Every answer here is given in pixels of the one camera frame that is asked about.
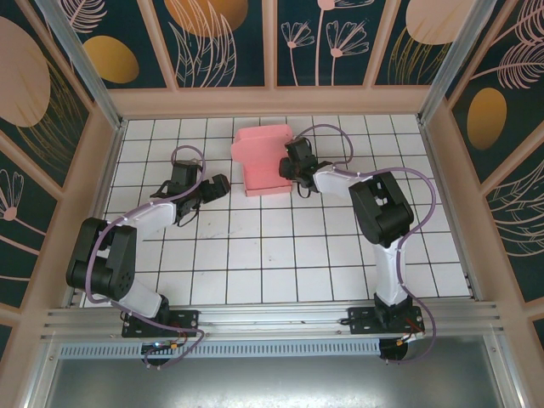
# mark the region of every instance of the pink cardboard box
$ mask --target pink cardboard box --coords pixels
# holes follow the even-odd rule
[[[280,176],[280,160],[287,157],[285,143],[290,140],[288,125],[245,127],[236,133],[230,154],[243,166],[248,197],[291,192],[292,182]]]

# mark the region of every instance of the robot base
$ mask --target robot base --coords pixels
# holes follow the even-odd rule
[[[198,314],[198,310],[169,310],[165,319],[167,323],[165,324],[182,329],[197,329]],[[185,334],[187,337],[196,336],[196,333]],[[128,314],[125,314],[121,335],[123,338],[179,337],[177,331],[159,329]]]

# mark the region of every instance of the cable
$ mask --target cable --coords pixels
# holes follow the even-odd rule
[[[419,360],[423,359],[431,351],[431,349],[433,349],[434,344],[436,343],[436,321],[434,319],[433,314],[431,313],[431,310],[428,308],[428,306],[419,297],[414,295],[406,287],[406,284],[405,284],[404,280],[402,279],[400,256],[401,256],[402,246],[405,244],[406,240],[408,238],[410,238],[410,236],[412,234],[415,234],[418,230],[420,230],[422,228],[422,226],[425,225],[428,222],[428,220],[431,218],[431,216],[434,213],[434,209],[436,208],[436,191],[434,191],[434,186],[431,183],[431,180],[429,180],[428,177],[425,176],[423,173],[418,172],[417,170],[414,170],[413,168],[408,168],[408,167],[390,167],[390,168],[384,168],[382,170],[376,170],[374,172],[369,172],[369,173],[354,173],[354,172],[349,172],[349,171],[346,171],[346,170],[338,169],[337,164],[348,164],[349,162],[352,161],[352,159],[354,157],[354,146],[351,143],[351,140],[350,140],[348,134],[345,133],[340,127],[333,126],[333,125],[327,125],[327,124],[320,124],[320,125],[314,125],[312,127],[307,128],[306,130],[302,131],[295,139],[298,139],[298,138],[304,136],[307,132],[309,132],[310,130],[316,129],[316,128],[332,128],[332,129],[340,132],[340,134],[348,141],[349,158],[346,161],[337,161],[337,162],[332,163],[332,168],[334,169],[335,172],[337,172],[339,174],[342,174],[342,175],[345,175],[345,176],[349,176],[349,177],[360,177],[360,178],[372,177],[372,176],[382,174],[382,173],[387,173],[387,172],[410,173],[410,174],[416,175],[418,178],[423,180],[425,182],[425,184],[427,184],[427,186],[428,186],[428,188],[429,188],[429,190],[431,192],[431,207],[430,207],[427,215],[425,216],[425,218],[422,220],[421,223],[416,225],[406,235],[404,235],[402,238],[400,238],[399,245],[398,245],[398,248],[397,248],[397,257],[396,257],[396,260],[395,260],[396,261],[395,264],[396,264],[396,268],[397,268],[397,279],[399,280],[400,287],[402,287],[402,289],[405,291],[405,293],[408,296],[410,296],[412,299],[414,299],[416,301],[416,303],[418,303],[422,307],[422,309],[425,310],[425,312],[427,312],[428,318],[431,320],[431,327],[433,329],[433,335],[431,337],[431,343],[429,344],[427,349],[422,354],[418,355],[417,357],[414,357],[413,359],[399,360],[399,361],[396,361],[396,362],[398,364],[407,364],[407,363],[419,361]]]
[[[151,325],[151,326],[155,326],[155,327],[157,327],[159,329],[168,330],[168,331],[177,332],[177,333],[184,332],[184,333],[199,333],[200,334],[200,336],[196,339],[196,341],[193,344],[191,344],[180,356],[176,357],[175,359],[170,359],[168,362],[166,362],[163,365],[155,367],[156,370],[160,370],[161,367],[162,368],[167,368],[167,367],[172,366],[172,365],[176,364],[177,362],[181,361],[187,354],[189,354],[191,351],[193,351],[193,349],[198,345],[198,343],[200,343],[202,341],[202,339],[204,338],[206,333],[201,329],[181,329],[179,327],[162,325],[160,323],[157,323],[156,321],[153,321],[153,320],[150,320],[150,319],[144,317],[141,314],[134,313],[132,310],[130,310],[128,308],[125,308],[124,306],[122,306],[118,302],[111,301],[111,299],[108,299],[108,298],[95,299],[93,297],[92,292],[91,292],[91,275],[93,274],[94,261],[96,260],[96,256],[97,256],[98,251],[100,249],[100,245],[102,245],[102,242],[104,241],[104,238],[108,235],[108,233],[113,228],[116,227],[116,225],[118,225],[120,222],[125,222],[126,223],[132,217],[140,214],[143,210],[146,210],[146,209],[148,209],[150,207],[156,207],[156,206],[160,206],[162,204],[167,204],[167,203],[169,203],[171,201],[176,201],[176,200],[179,200],[180,198],[184,198],[185,196],[188,196],[190,193],[195,191],[198,188],[198,186],[201,184],[201,182],[204,180],[204,175],[206,173],[206,160],[204,159],[204,155],[202,154],[202,152],[200,150],[198,150],[196,147],[189,146],[187,144],[179,146],[178,148],[176,148],[172,152],[172,155],[170,157],[170,162],[172,164],[175,163],[176,155],[177,155],[178,151],[182,150],[182,149],[191,149],[191,150],[195,151],[198,154],[198,156],[200,156],[200,158],[202,160],[201,175],[198,178],[198,180],[196,180],[195,185],[193,185],[190,189],[184,191],[183,193],[181,193],[179,195],[174,195],[172,197],[168,197],[168,198],[157,200],[157,201],[147,202],[144,205],[142,205],[140,207],[137,207],[137,208],[134,208],[133,210],[131,210],[131,211],[127,212],[126,214],[124,214],[122,217],[120,217],[120,218],[112,221],[111,223],[109,223],[104,228],[104,230],[100,233],[98,239],[96,240],[96,243],[94,244],[93,250],[91,251],[91,256],[90,256],[90,258],[88,260],[87,273],[85,275],[85,294],[87,295],[87,299],[88,299],[88,301],[90,303],[95,303],[96,304],[96,303],[111,302],[111,304],[113,306],[117,307],[122,312],[128,313],[129,315],[134,316],[137,319],[142,320],[144,323],[147,323],[148,325]],[[154,367],[153,365],[149,364],[149,362],[147,361],[146,356],[144,357],[144,362],[147,365],[147,368]]]

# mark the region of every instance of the black clamp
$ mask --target black clamp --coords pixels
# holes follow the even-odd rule
[[[194,161],[176,161],[173,164],[172,177],[162,183],[159,190],[151,198],[170,198],[178,196],[196,184],[198,173],[202,171],[200,164]],[[201,204],[217,200],[230,192],[230,183],[224,174],[218,174],[210,180],[204,180],[189,195],[174,200],[176,205],[176,221],[179,226],[181,219],[190,213],[191,209],[199,210]]]

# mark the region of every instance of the purple cable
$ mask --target purple cable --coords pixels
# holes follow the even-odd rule
[[[313,129],[316,129],[316,128],[331,128],[331,129],[334,129],[338,132],[340,132],[340,134],[348,141],[348,145],[349,145],[349,158],[346,160],[346,161],[336,161],[334,163],[332,163],[332,168],[334,169],[334,171],[336,173],[339,173],[339,174],[343,174],[343,175],[346,175],[346,176],[349,176],[349,177],[371,177],[371,176],[375,176],[377,174],[382,174],[382,173],[387,173],[387,172],[405,172],[405,173],[411,173],[411,174],[414,174],[416,175],[418,178],[420,178],[421,180],[423,180],[425,182],[425,184],[427,184],[429,190],[431,191],[431,208],[429,209],[427,215],[425,216],[425,218],[422,220],[421,223],[419,223],[418,225],[416,225],[413,229],[411,229],[408,234],[406,234],[405,236],[403,236],[400,241],[399,241],[399,247],[398,247],[398,250],[397,250],[397,257],[396,257],[396,266],[397,266],[397,279],[399,280],[399,283],[400,283],[400,287],[402,287],[402,290],[405,291],[405,293],[410,296],[412,299],[414,299],[416,301],[416,303],[418,303],[422,308],[423,310],[425,310],[428,314],[428,318],[431,320],[431,327],[432,327],[432,332],[433,332],[433,335],[431,337],[431,343],[429,344],[429,346],[427,347],[427,349],[420,355],[418,355],[417,357],[414,357],[413,359],[409,359],[409,360],[399,360],[399,361],[396,361],[398,364],[407,364],[407,363],[413,363],[414,361],[419,361],[421,359],[423,359],[425,356],[427,356],[427,354],[429,354],[429,352],[431,351],[431,349],[434,347],[434,344],[436,342],[436,321],[434,319],[434,316],[433,314],[431,313],[431,310],[428,308],[428,306],[419,298],[417,297],[416,295],[414,295],[410,289],[408,289],[406,287],[406,284],[404,282],[404,280],[402,279],[402,273],[401,273],[401,264],[400,264],[400,249],[402,248],[402,246],[405,244],[406,240],[408,238],[410,238],[410,236],[412,234],[414,234],[416,231],[420,230],[422,228],[423,225],[425,225],[427,223],[427,221],[433,216],[433,213],[434,213],[434,209],[436,208],[436,192],[434,191],[434,186],[433,184],[431,183],[431,180],[428,179],[427,176],[425,176],[423,173],[421,172],[418,172],[417,170],[414,170],[413,168],[407,168],[407,167],[390,167],[390,168],[384,168],[384,169],[381,169],[381,170],[376,170],[374,172],[369,172],[369,173],[354,173],[354,172],[349,172],[349,171],[346,171],[346,170],[340,170],[338,168],[336,168],[336,165],[337,164],[348,164],[349,162],[352,161],[352,159],[354,158],[354,146],[353,144],[351,143],[351,140],[348,136],[347,133],[345,133],[340,127],[337,127],[337,126],[333,126],[333,125],[327,125],[327,124],[320,124],[320,125],[314,125],[312,127],[309,127],[308,129],[302,131],[297,137],[296,139],[304,136],[307,132],[309,132],[310,130],[313,130]]]
[[[104,230],[100,233],[98,239],[96,240],[96,243],[94,244],[94,247],[93,247],[93,250],[91,252],[91,257],[90,259],[88,260],[88,266],[87,266],[87,274],[85,275],[85,294],[87,295],[87,299],[89,300],[90,303],[104,303],[104,302],[108,302],[110,301],[110,299],[95,299],[93,297],[93,294],[91,292],[91,275],[93,274],[93,266],[94,266],[94,261],[96,260],[96,256],[99,252],[99,249],[100,249],[100,245],[102,244],[102,241],[104,240],[104,238],[108,235],[108,233],[117,225],[119,224],[121,221],[128,221],[131,217],[135,216],[135,215],[138,215],[139,213],[141,213],[143,210],[149,208],[149,207],[153,207],[153,206],[156,206],[156,205],[160,205],[160,204],[165,204],[165,203],[169,203],[171,201],[175,201],[175,200],[179,200],[180,198],[183,198],[185,196],[188,196],[190,193],[192,193],[193,191],[195,191],[198,186],[200,185],[200,183],[204,180],[204,175],[206,173],[206,160],[204,159],[204,155],[202,154],[202,152],[200,150],[198,150],[196,147],[193,147],[193,146],[189,146],[189,145],[183,145],[183,146],[179,146],[178,148],[176,148],[173,152],[172,152],[172,156],[170,157],[170,161],[172,164],[175,163],[175,160],[176,160],[176,155],[178,153],[179,150],[182,150],[182,149],[191,149],[193,151],[195,151],[198,156],[200,156],[201,160],[202,160],[202,171],[201,171],[201,175],[200,177],[198,178],[198,180],[196,180],[196,184],[193,185],[190,189],[188,189],[187,191],[179,194],[179,195],[175,195],[173,197],[169,197],[169,198],[164,198],[164,199],[160,199],[160,200],[157,200],[157,201],[151,201],[151,202],[147,202],[145,203],[144,205],[140,206],[140,207],[137,207],[137,208],[134,208],[133,210],[127,212],[126,214],[124,214],[122,217],[116,219],[115,221],[112,221],[111,223],[109,223],[105,228]],[[175,359],[172,359],[172,360],[169,360],[167,363],[163,364],[162,367],[163,368],[167,368],[168,366],[171,366],[175,363],[177,363],[178,361],[180,361],[181,359],[183,359],[188,353],[190,353],[195,347],[196,345],[202,341],[202,339],[204,338],[204,331],[203,330],[200,330],[200,329],[180,329],[179,327],[173,327],[173,326],[165,326],[165,325],[162,325],[160,323],[157,323],[153,320],[150,320],[150,319],[147,319],[146,317],[142,316],[141,314],[138,314],[138,313],[134,313],[132,310],[129,310],[123,306],[121,306],[119,303],[113,301],[111,302],[114,306],[116,306],[118,309],[120,309],[121,311],[125,312],[125,313],[129,313],[130,315],[133,315],[134,317],[142,320],[143,322],[149,324],[149,325],[152,325],[152,326],[155,326],[155,327],[158,327],[160,329],[165,329],[165,330],[169,330],[169,331],[173,331],[173,332],[178,332],[178,333],[181,333],[181,332],[188,332],[188,333],[200,333],[201,336],[189,347],[187,348],[187,350],[185,350],[179,357],[175,358]],[[154,367],[153,365],[150,365],[147,361],[147,355],[146,354],[144,356],[144,361],[145,361],[145,364],[148,366],[148,368],[151,368],[151,367]]]

